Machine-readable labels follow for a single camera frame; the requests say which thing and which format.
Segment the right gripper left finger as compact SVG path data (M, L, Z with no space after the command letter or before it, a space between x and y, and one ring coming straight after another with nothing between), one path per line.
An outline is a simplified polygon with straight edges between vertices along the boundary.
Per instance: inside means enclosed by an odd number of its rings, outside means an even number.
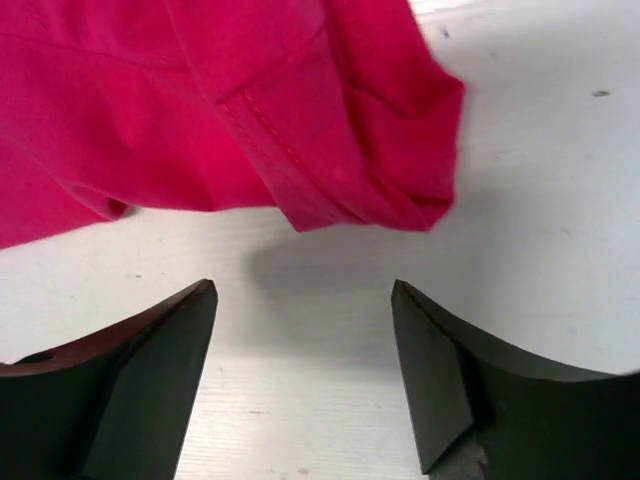
M4 479L172 479L213 332L200 280L64 345L1 366Z

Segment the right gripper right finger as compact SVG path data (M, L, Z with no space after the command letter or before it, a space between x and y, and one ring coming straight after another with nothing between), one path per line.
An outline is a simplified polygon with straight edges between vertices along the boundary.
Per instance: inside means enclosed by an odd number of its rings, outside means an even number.
M560 363L404 281L391 307L421 472L431 479L635 479L639 376Z

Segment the crimson red t shirt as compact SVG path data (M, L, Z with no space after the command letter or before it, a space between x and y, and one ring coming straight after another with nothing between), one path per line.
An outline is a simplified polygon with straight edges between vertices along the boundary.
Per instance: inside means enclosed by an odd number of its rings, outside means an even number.
M463 98L405 1L5 1L1 244L136 207L427 231Z

